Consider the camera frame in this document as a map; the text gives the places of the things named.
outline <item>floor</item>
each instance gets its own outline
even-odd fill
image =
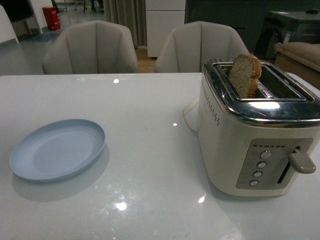
[[[61,29],[44,30],[43,34],[29,37],[16,43],[10,40],[0,44],[0,76],[5,75],[42,75],[42,60],[53,44],[56,37],[67,27],[94,20],[104,20],[103,10],[93,12],[88,9],[83,12],[83,5],[75,10],[74,5],[69,5],[67,11],[62,10],[63,5],[58,5]],[[140,73],[154,73],[156,59],[147,56],[147,49],[136,49]]]

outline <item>toaster button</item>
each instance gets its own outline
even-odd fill
[[[261,176],[262,176],[262,171],[255,171],[255,172],[253,173],[253,176],[255,176],[256,178],[261,177]]]
[[[271,152],[266,150],[266,151],[263,151],[261,154],[260,154],[261,158],[263,159],[268,159],[271,157]]]
[[[256,186],[256,185],[258,185],[258,183],[259,183],[258,180],[251,180],[251,181],[250,181],[250,185],[251,185],[251,186]]]
[[[258,168],[263,169],[265,166],[267,166],[267,163],[265,161],[260,161],[257,163]]]

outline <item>white toaster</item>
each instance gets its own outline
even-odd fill
[[[197,132],[207,175],[220,191],[279,197],[316,166],[320,98],[279,68],[261,61],[254,98],[240,98],[228,79],[232,62],[202,71]]]

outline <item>bread slice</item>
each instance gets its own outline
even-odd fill
[[[241,54],[232,64],[228,77],[240,98],[253,98],[258,88],[257,79],[262,73],[261,63],[254,55]]]

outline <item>plate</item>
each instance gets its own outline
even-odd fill
[[[43,126],[24,138],[10,157],[11,170],[32,181],[55,181],[90,166],[105,145],[95,122],[68,119]]]

